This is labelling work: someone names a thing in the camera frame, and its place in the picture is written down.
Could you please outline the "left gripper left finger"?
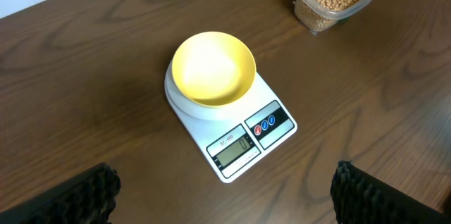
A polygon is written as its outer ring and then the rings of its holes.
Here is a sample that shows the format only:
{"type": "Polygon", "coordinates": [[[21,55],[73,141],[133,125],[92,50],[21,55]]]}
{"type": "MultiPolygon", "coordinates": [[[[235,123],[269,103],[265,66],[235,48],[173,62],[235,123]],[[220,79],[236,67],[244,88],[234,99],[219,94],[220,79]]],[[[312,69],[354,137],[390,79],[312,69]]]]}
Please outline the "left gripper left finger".
{"type": "Polygon", "coordinates": [[[117,171],[99,163],[1,212],[3,224],[109,224],[121,190],[117,171]]]}

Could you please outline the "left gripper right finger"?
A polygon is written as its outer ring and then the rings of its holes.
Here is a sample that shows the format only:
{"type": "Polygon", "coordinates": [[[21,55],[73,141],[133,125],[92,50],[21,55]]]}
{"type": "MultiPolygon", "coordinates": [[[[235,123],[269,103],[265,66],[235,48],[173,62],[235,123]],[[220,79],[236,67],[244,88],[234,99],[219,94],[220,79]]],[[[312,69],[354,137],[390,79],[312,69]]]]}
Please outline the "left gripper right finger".
{"type": "Polygon", "coordinates": [[[450,224],[450,217],[339,161],[330,186],[335,219],[342,224],[450,224]]]}

